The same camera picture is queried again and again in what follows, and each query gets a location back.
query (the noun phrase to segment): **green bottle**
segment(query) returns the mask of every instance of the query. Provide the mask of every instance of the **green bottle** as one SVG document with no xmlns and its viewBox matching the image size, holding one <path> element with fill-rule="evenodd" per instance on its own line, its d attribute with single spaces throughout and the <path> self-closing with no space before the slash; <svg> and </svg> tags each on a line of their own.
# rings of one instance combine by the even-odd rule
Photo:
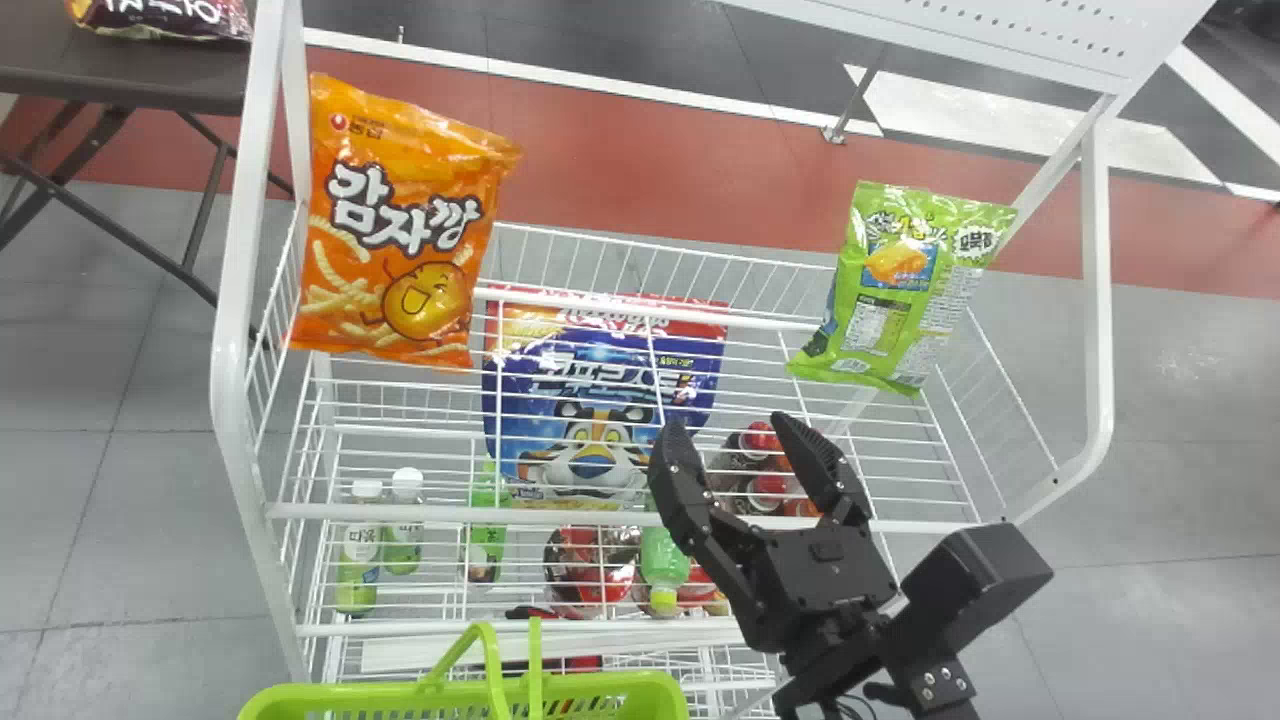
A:
<svg viewBox="0 0 1280 720">
<path fill-rule="evenodd" d="M 497 465 L 485 460 L 471 484 L 467 505 L 471 507 L 511 507 L 511 492 L 494 488 Z M 472 583 L 495 583 L 502 571 L 502 556 L 507 551 L 507 525 L 471 525 L 467 548 L 461 557 L 463 573 Z"/>
<path fill-rule="evenodd" d="M 422 471 L 401 468 L 392 474 L 392 500 L 399 505 L 422 503 Z M 422 523 L 392 523 L 383 527 L 383 568 L 393 575 L 411 575 L 422 562 Z"/>
<path fill-rule="evenodd" d="M 383 497 L 383 480 L 361 478 L 351 483 L 351 501 L 372 503 Z M 338 587 L 334 605 L 338 612 L 358 618 L 378 602 L 378 547 L 380 523 L 348 523 L 338 546 Z"/>
<path fill-rule="evenodd" d="M 653 498 L 646 503 L 653 510 Z M 646 612 L 657 618 L 680 615 L 676 593 L 689 582 L 689 556 L 676 547 L 667 528 L 645 528 L 640 532 L 640 574 L 649 584 Z"/>
</svg>

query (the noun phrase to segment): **green shopping basket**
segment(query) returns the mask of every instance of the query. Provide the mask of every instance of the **green shopping basket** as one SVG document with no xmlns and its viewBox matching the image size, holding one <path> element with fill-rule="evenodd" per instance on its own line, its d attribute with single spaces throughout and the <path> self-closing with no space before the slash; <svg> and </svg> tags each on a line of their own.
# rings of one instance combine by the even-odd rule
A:
<svg viewBox="0 0 1280 720">
<path fill-rule="evenodd" d="M 449 682 L 449 669 L 480 638 L 484 680 Z M 416 683 L 311 684 L 266 688 L 239 720 L 689 720 L 680 684 L 666 673 L 543 673 L 541 620 L 529 621 L 529 671 L 503 678 L 498 635 L 476 623 Z"/>
</svg>

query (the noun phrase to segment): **tiger cartoon on box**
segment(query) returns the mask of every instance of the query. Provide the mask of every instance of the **tiger cartoon on box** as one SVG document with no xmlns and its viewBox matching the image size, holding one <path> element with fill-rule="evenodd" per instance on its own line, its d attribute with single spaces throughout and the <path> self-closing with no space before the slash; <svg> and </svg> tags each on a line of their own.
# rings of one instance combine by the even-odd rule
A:
<svg viewBox="0 0 1280 720">
<path fill-rule="evenodd" d="M 649 454 L 635 443 L 634 430 L 653 420 L 653 409 L 600 410 L 561 400 L 556 416 L 568 420 L 563 439 L 547 450 L 520 454 L 520 479 L 538 486 L 548 498 L 626 501 L 644 486 Z"/>
</svg>

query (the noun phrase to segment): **nutrition label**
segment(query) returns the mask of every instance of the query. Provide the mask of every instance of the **nutrition label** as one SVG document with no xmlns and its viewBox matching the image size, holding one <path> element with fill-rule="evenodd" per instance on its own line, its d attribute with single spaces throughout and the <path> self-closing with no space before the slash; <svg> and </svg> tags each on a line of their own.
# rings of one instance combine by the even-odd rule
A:
<svg viewBox="0 0 1280 720">
<path fill-rule="evenodd" d="M 890 379 L 913 387 L 924 384 L 925 378 L 929 377 L 929 372 L 933 370 L 933 365 L 938 361 L 938 355 L 947 346 L 950 337 L 951 333 L 922 334 L 902 354 L 902 359 L 897 363 L 897 372 L 890 375 Z"/>
<path fill-rule="evenodd" d="M 969 306 L 969 297 L 982 279 L 982 268 L 964 268 L 954 265 L 951 274 L 940 288 L 938 293 L 929 299 L 924 306 L 924 315 L 920 316 L 920 329 L 928 332 L 951 332 L 960 322 L 960 315 Z"/>
<path fill-rule="evenodd" d="M 840 348 L 845 352 L 888 355 L 910 311 L 910 302 L 859 295 Z"/>
<path fill-rule="evenodd" d="M 832 370 L 838 370 L 841 373 L 864 373 L 867 372 L 867 368 L 870 366 L 870 363 L 859 360 L 858 357 L 841 357 L 831 364 Z"/>
</svg>

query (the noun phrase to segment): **white floor stripe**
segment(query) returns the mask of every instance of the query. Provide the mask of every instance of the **white floor stripe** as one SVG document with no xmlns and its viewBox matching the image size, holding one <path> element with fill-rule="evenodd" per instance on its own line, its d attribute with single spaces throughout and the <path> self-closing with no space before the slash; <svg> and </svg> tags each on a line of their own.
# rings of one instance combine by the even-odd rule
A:
<svg viewBox="0 0 1280 720">
<path fill-rule="evenodd" d="M 1254 200 L 1265 200 L 1267 202 L 1280 202 L 1280 190 L 1267 190 L 1265 187 L 1253 187 L 1252 184 L 1240 184 L 1236 182 L 1225 183 L 1226 188 L 1234 195 L 1240 197 L 1252 197 Z"/>
<path fill-rule="evenodd" d="M 851 78 L 863 68 L 846 65 Z M 881 127 L 927 137 L 1051 155 L 1083 115 L 1078 110 L 881 72 L 867 88 Z M 1117 119 L 1107 132 L 1114 167 L 1221 184 L 1169 128 Z"/>
<path fill-rule="evenodd" d="M 623 95 L 627 97 L 639 97 L 641 100 L 668 102 L 672 105 L 682 105 L 685 108 L 717 110 L 721 113 L 732 113 L 735 115 L 746 115 L 751 118 L 777 119 L 788 123 L 806 124 L 814 127 L 826 127 L 836 120 L 835 115 L 827 115 L 823 113 L 810 113 L 808 110 L 783 108 L 781 105 L 769 105 L 767 102 L 750 102 L 746 100 L 733 100 L 732 97 L 704 95 L 701 92 L 689 92 L 685 90 L 672 90 L 669 87 L 660 87 L 657 85 L 644 85 L 639 82 L 627 82 L 622 79 L 612 79 L 612 78 L 589 76 L 568 70 L 557 70 L 554 68 L 529 65 L 525 63 L 509 63 L 507 60 L 494 60 L 492 58 L 467 55 L 465 53 L 451 53 L 447 50 L 435 50 L 431 47 L 415 47 L 412 45 L 402 45 L 399 42 L 392 42 L 388 40 L 374 40 L 358 35 L 347 35 L 326 29 L 307 28 L 306 42 L 307 45 L 315 45 L 320 47 L 349 50 L 352 53 L 362 53 L 366 55 L 380 55 L 383 58 L 396 58 L 398 60 L 425 63 L 430 65 L 442 65 L 462 70 L 472 70 L 481 73 L 488 72 L 497 76 L 511 77 L 517 79 L 545 82 L 550 85 L 561 85 L 566 87 L 576 87 L 580 90 L 591 90 L 596 92 L 608 92 L 612 95 Z M 868 123 L 865 120 L 850 122 L 849 131 L 860 135 L 872 135 L 877 137 L 882 136 L 879 126 L 877 126 L 876 123 Z"/>
<path fill-rule="evenodd" d="M 1280 123 L 1185 45 L 1179 45 L 1165 63 L 1258 150 L 1280 164 Z"/>
</svg>

